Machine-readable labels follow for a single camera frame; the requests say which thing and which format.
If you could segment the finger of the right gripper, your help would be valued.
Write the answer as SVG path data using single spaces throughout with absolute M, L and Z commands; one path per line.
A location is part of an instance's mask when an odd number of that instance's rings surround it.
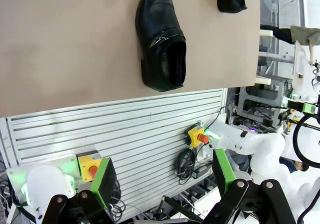
M 298 112 L 304 114 L 315 114 L 316 113 L 316 105 L 308 102 L 294 101 L 289 100 L 287 102 L 287 107 L 289 109 L 294 109 Z

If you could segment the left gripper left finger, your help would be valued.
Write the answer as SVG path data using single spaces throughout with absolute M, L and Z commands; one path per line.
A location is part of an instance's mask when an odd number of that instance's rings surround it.
M 102 159 L 90 189 L 73 197 L 57 194 L 48 204 L 43 224 L 114 224 L 107 213 L 113 196 L 117 175 L 110 158 Z

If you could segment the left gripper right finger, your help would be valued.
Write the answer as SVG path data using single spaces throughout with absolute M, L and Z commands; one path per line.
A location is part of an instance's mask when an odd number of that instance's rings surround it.
M 212 170 L 221 199 L 204 218 L 204 224 L 227 224 L 240 212 L 252 213 L 260 224 L 296 223 L 277 180 L 267 179 L 258 185 L 236 178 L 223 149 L 213 150 Z

